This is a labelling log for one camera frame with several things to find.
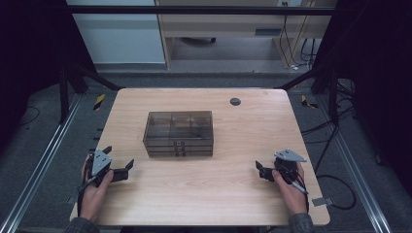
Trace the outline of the yellow black hazard tape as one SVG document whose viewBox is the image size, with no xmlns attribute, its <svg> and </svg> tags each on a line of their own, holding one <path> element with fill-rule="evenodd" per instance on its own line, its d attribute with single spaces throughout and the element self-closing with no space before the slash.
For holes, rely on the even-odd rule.
<svg viewBox="0 0 412 233">
<path fill-rule="evenodd" d="M 106 96 L 106 94 L 100 94 L 100 95 L 97 97 L 96 102 L 95 102 L 95 104 L 94 104 L 94 106 L 93 106 L 93 110 L 94 110 L 94 111 L 99 110 L 99 108 L 100 108 L 103 100 L 105 99 L 105 96 Z"/>
<path fill-rule="evenodd" d="M 301 95 L 301 105 L 302 105 L 302 106 L 309 107 L 309 108 L 311 108 L 311 109 L 319 109 L 318 104 L 309 103 L 309 102 L 307 101 L 307 98 L 306 98 L 305 95 Z"/>
</svg>

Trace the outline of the aluminium floor rail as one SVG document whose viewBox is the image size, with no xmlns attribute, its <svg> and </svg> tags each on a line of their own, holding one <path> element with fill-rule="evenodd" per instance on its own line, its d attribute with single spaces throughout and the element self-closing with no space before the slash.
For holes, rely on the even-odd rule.
<svg viewBox="0 0 412 233">
<path fill-rule="evenodd" d="M 79 105 L 81 104 L 84 96 L 82 94 L 75 94 L 74 98 L 69 106 L 69 112 L 67 117 L 58 124 L 51 140 L 48 143 L 45 151 L 43 152 L 40 161 L 36 164 L 36 167 L 26 183 L 23 191 L 15 202 L 12 210 L 7 215 L 5 220 L 0 225 L 0 233 L 15 233 L 19 226 L 26 210 L 28 209 L 39 185 L 41 184 L 44 176 L 46 175 L 52 160 L 58 151 L 67 130 L 72 124 L 73 118 L 76 115 Z"/>
<path fill-rule="evenodd" d="M 316 97 L 317 101 L 319 101 L 320 109 L 322 113 L 325 115 L 327 120 L 331 120 L 331 114 L 329 113 L 328 109 L 331 108 L 329 104 L 332 104 L 332 101 L 327 101 L 323 99 L 323 97 Z M 337 107 L 337 122 L 343 119 L 344 116 L 348 117 L 349 113 L 352 115 L 355 114 L 354 107 L 351 105 L 351 101 L 345 98 L 341 98 L 337 100 L 337 103 L 332 107 Z M 363 173 L 361 172 L 360 167 L 357 165 L 355 158 L 351 154 L 351 151 L 342 136 L 339 132 L 339 127 L 332 124 L 329 127 L 332 133 L 331 141 L 336 145 L 338 150 L 338 154 L 341 157 L 343 167 L 346 169 L 346 173 L 350 178 L 351 183 L 351 190 L 355 192 L 356 196 L 356 204 L 360 204 L 362 206 L 363 211 L 367 215 L 369 222 L 373 227 L 373 232 L 375 233 L 392 233 L 392 229 L 389 226 L 385 215 L 383 214 L 370 186 L 368 185 Z"/>
</svg>

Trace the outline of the black metal frame stand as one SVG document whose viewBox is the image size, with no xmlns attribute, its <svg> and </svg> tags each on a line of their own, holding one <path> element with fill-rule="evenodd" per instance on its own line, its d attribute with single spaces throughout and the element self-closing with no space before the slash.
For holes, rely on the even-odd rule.
<svg viewBox="0 0 412 233">
<path fill-rule="evenodd" d="M 279 89 L 289 90 L 309 78 L 315 79 L 311 86 L 311 90 L 314 94 L 323 93 L 325 89 L 328 88 L 328 116 L 332 123 L 337 125 L 339 121 L 336 102 L 338 72 L 334 68 L 329 68 L 327 66 L 315 67 L 292 81 L 279 86 Z"/>
<path fill-rule="evenodd" d="M 63 123 L 69 116 L 69 95 L 68 84 L 71 84 L 76 93 L 85 93 L 88 86 L 84 77 L 89 77 L 94 81 L 101 83 L 111 90 L 121 90 L 122 86 L 111 83 L 99 76 L 96 71 L 87 69 L 77 63 L 65 63 L 58 73 L 59 90 L 60 90 L 60 121 Z"/>
</svg>

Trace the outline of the black horizontal frame bar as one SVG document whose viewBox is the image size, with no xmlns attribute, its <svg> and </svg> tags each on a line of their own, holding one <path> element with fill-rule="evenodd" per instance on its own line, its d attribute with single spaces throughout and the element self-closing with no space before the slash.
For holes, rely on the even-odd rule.
<svg viewBox="0 0 412 233">
<path fill-rule="evenodd" d="M 289 15 L 332 16 L 334 8 L 228 7 L 228 6 L 84 6 L 69 5 L 73 14 L 142 15 Z"/>
</svg>

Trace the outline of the light wooden desk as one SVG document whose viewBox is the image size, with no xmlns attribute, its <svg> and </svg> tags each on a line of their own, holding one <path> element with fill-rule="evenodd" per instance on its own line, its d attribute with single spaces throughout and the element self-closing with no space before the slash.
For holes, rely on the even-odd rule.
<svg viewBox="0 0 412 233">
<path fill-rule="evenodd" d="M 159 6 L 240 6 L 333 8 L 338 0 L 154 0 Z M 285 67 L 298 64 L 305 39 L 324 37 L 329 16 L 159 15 L 157 17 L 165 62 L 171 64 L 177 38 L 268 37 Z"/>
</svg>

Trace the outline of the smoky transparent drawer organizer box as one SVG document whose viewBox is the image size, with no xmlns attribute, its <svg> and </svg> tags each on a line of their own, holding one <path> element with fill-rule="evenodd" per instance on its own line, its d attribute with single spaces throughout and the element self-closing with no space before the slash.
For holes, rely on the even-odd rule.
<svg viewBox="0 0 412 233">
<path fill-rule="evenodd" d="M 144 141 L 213 140 L 211 111 L 149 112 Z M 172 148 L 186 148 L 176 144 Z"/>
</svg>

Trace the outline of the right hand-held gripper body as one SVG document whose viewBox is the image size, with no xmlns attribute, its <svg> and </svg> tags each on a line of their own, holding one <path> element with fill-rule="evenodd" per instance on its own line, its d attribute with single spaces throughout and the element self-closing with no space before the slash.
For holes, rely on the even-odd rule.
<svg viewBox="0 0 412 233">
<path fill-rule="evenodd" d="M 306 159 L 293 150 L 285 149 L 275 153 L 274 166 L 286 183 L 293 183 L 298 176 L 297 163 Z"/>
</svg>

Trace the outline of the person's left hand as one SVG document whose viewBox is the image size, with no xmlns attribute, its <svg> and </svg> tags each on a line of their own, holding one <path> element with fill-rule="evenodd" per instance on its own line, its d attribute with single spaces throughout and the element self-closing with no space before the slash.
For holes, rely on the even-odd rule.
<svg viewBox="0 0 412 233">
<path fill-rule="evenodd" d="M 84 191 L 81 202 L 80 217 L 96 223 L 101 207 L 104 203 L 108 187 L 113 179 L 114 172 L 110 170 L 103 178 L 100 185 L 91 183 Z"/>
</svg>

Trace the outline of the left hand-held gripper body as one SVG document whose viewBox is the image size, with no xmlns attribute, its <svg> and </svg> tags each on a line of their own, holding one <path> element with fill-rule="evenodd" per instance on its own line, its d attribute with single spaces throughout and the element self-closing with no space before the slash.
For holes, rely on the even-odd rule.
<svg viewBox="0 0 412 233">
<path fill-rule="evenodd" d="M 96 185 L 100 185 L 110 170 L 112 158 L 102 150 L 96 149 L 86 163 L 87 177 Z"/>
</svg>

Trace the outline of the person's right hand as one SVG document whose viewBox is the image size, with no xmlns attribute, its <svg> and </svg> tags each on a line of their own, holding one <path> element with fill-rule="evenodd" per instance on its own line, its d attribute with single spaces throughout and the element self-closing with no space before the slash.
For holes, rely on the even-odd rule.
<svg viewBox="0 0 412 233">
<path fill-rule="evenodd" d="M 305 194 L 291 184 L 287 184 L 278 171 L 274 170 L 272 172 L 272 176 L 275 184 L 277 184 L 280 190 L 281 196 L 290 216 L 307 214 L 308 210 Z"/>
</svg>

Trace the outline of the white cabinet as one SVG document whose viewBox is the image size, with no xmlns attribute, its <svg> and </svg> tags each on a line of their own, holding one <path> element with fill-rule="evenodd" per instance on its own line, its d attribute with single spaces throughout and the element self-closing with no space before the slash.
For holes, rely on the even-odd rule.
<svg viewBox="0 0 412 233">
<path fill-rule="evenodd" d="M 164 64 L 157 15 L 73 14 L 95 64 Z"/>
</svg>

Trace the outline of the black curtain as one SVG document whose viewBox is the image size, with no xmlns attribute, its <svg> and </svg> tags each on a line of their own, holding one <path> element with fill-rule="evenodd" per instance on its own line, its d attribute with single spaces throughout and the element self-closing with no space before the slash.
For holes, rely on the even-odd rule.
<svg viewBox="0 0 412 233">
<path fill-rule="evenodd" d="M 360 120 L 412 196 L 412 0 L 337 0 L 317 61 L 355 83 Z"/>
<path fill-rule="evenodd" d="M 29 97 L 58 83 L 64 63 L 95 69 L 66 0 L 0 0 L 0 151 Z"/>
</svg>

